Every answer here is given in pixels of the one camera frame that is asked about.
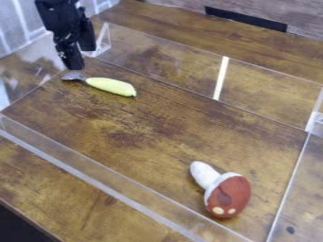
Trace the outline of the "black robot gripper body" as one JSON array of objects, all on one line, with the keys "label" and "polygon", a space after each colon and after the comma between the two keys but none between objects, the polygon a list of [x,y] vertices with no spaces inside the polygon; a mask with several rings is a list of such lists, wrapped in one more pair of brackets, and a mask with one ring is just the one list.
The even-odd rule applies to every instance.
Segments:
[{"label": "black robot gripper body", "polygon": [[35,0],[44,27],[54,32],[55,43],[75,43],[82,32],[83,7],[81,0]]}]

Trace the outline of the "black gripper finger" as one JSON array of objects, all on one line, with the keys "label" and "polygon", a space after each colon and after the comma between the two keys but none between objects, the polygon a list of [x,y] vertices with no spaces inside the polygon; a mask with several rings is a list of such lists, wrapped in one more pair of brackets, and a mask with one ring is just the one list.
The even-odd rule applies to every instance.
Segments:
[{"label": "black gripper finger", "polygon": [[66,67],[70,70],[82,70],[85,68],[82,52],[77,42],[57,42],[57,51]]},{"label": "black gripper finger", "polygon": [[86,7],[79,7],[81,15],[81,37],[79,44],[83,51],[95,51],[97,50],[97,37],[95,29],[91,22],[91,19],[86,16]]}]

